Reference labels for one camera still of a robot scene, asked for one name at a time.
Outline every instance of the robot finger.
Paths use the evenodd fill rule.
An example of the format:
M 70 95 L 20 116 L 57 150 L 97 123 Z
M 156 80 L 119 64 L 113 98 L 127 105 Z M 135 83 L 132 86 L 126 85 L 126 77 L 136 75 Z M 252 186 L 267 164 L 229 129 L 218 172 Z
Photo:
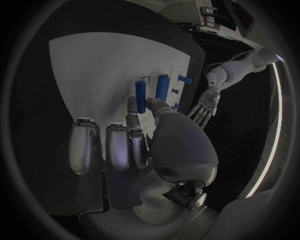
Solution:
M 197 105 L 190 111 L 190 113 L 187 115 L 188 118 L 190 118 L 197 110 L 200 108 L 201 104 L 197 103 Z
M 204 121 L 202 122 L 201 126 L 200 126 L 201 129 L 204 129 L 204 128 L 205 128 L 205 126 L 207 125 L 207 123 L 208 123 L 208 121 L 210 120 L 211 116 L 212 116 L 212 113 L 209 112 L 209 113 L 207 114 L 207 116 L 205 117 Z
M 206 117 L 207 113 L 208 113 L 208 110 L 204 110 L 196 123 L 200 124 L 203 121 L 203 119 Z
M 200 108 L 200 110 L 197 112 L 196 116 L 193 119 L 194 122 L 196 122 L 198 120 L 198 118 L 201 116 L 204 109 L 205 108 L 203 106 Z

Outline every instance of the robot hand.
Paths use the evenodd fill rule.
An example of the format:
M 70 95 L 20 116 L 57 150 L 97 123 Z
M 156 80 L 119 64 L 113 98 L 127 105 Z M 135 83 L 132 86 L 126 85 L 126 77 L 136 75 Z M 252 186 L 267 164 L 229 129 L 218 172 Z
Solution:
M 199 124 L 201 129 L 203 129 L 210 120 L 211 116 L 216 115 L 217 105 L 219 103 L 220 97 L 220 92 L 217 89 L 208 87 L 208 89 L 206 89 L 201 94 L 198 100 L 198 104 L 190 111 L 187 116 L 191 118 L 192 115 L 200 108 L 200 110 L 193 118 L 193 121 Z

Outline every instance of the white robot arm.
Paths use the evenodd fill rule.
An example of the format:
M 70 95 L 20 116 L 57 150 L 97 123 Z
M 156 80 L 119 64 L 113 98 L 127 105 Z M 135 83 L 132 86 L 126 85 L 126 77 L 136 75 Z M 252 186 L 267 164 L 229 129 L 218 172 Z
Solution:
M 267 65 L 275 63 L 279 58 L 265 47 L 260 50 L 251 50 L 244 59 L 232 60 L 212 69 L 207 74 L 208 88 L 205 90 L 197 105 L 187 115 L 203 129 L 211 116 L 217 112 L 220 92 L 240 82 L 249 73 L 258 73 Z

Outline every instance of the white light strip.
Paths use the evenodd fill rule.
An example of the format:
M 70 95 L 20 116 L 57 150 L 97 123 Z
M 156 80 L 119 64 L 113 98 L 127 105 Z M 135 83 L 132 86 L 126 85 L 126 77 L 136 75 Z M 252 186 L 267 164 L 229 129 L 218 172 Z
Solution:
M 267 171 L 269 170 L 269 167 L 272 163 L 272 160 L 275 155 L 275 151 L 277 149 L 278 141 L 279 141 L 281 125 L 282 125 L 283 101 L 282 101 L 282 91 L 281 91 L 279 75 L 278 75 L 278 71 L 277 71 L 277 67 L 276 67 L 275 63 L 273 63 L 273 68 L 274 68 L 274 72 L 275 72 L 275 76 L 276 76 L 276 83 L 277 83 L 277 89 L 278 89 L 278 101 L 279 101 L 277 131 L 276 131 L 276 135 L 275 135 L 273 148 L 270 153 L 270 157 L 268 158 L 266 165 L 265 165 L 264 169 L 262 170 L 262 173 L 259 176 L 256 184 L 253 186 L 253 188 L 251 189 L 251 191 L 248 193 L 248 195 L 245 198 L 251 197 L 254 194 L 254 192 L 258 189 L 259 185 L 262 183 L 262 181 L 263 181 L 264 177 L 266 176 Z

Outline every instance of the white board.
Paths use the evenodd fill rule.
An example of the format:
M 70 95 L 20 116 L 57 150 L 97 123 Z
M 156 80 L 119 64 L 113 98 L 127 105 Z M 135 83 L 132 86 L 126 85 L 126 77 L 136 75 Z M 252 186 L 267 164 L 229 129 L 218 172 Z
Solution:
M 106 127 L 126 123 L 127 99 L 136 95 L 135 81 L 151 76 L 147 90 L 153 98 L 158 75 L 168 74 L 166 102 L 173 106 L 184 87 L 178 75 L 186 76 L 190 62 L 190 56 L 165 44 L 110 32 L 60 37 L 49 42 L 49 51 L 57 86 L 72 118 L 89 117 L 99 124 L 104 158 Z M 152 137 L 152 113 L 146 110 L 139 119 L 145 135 Z

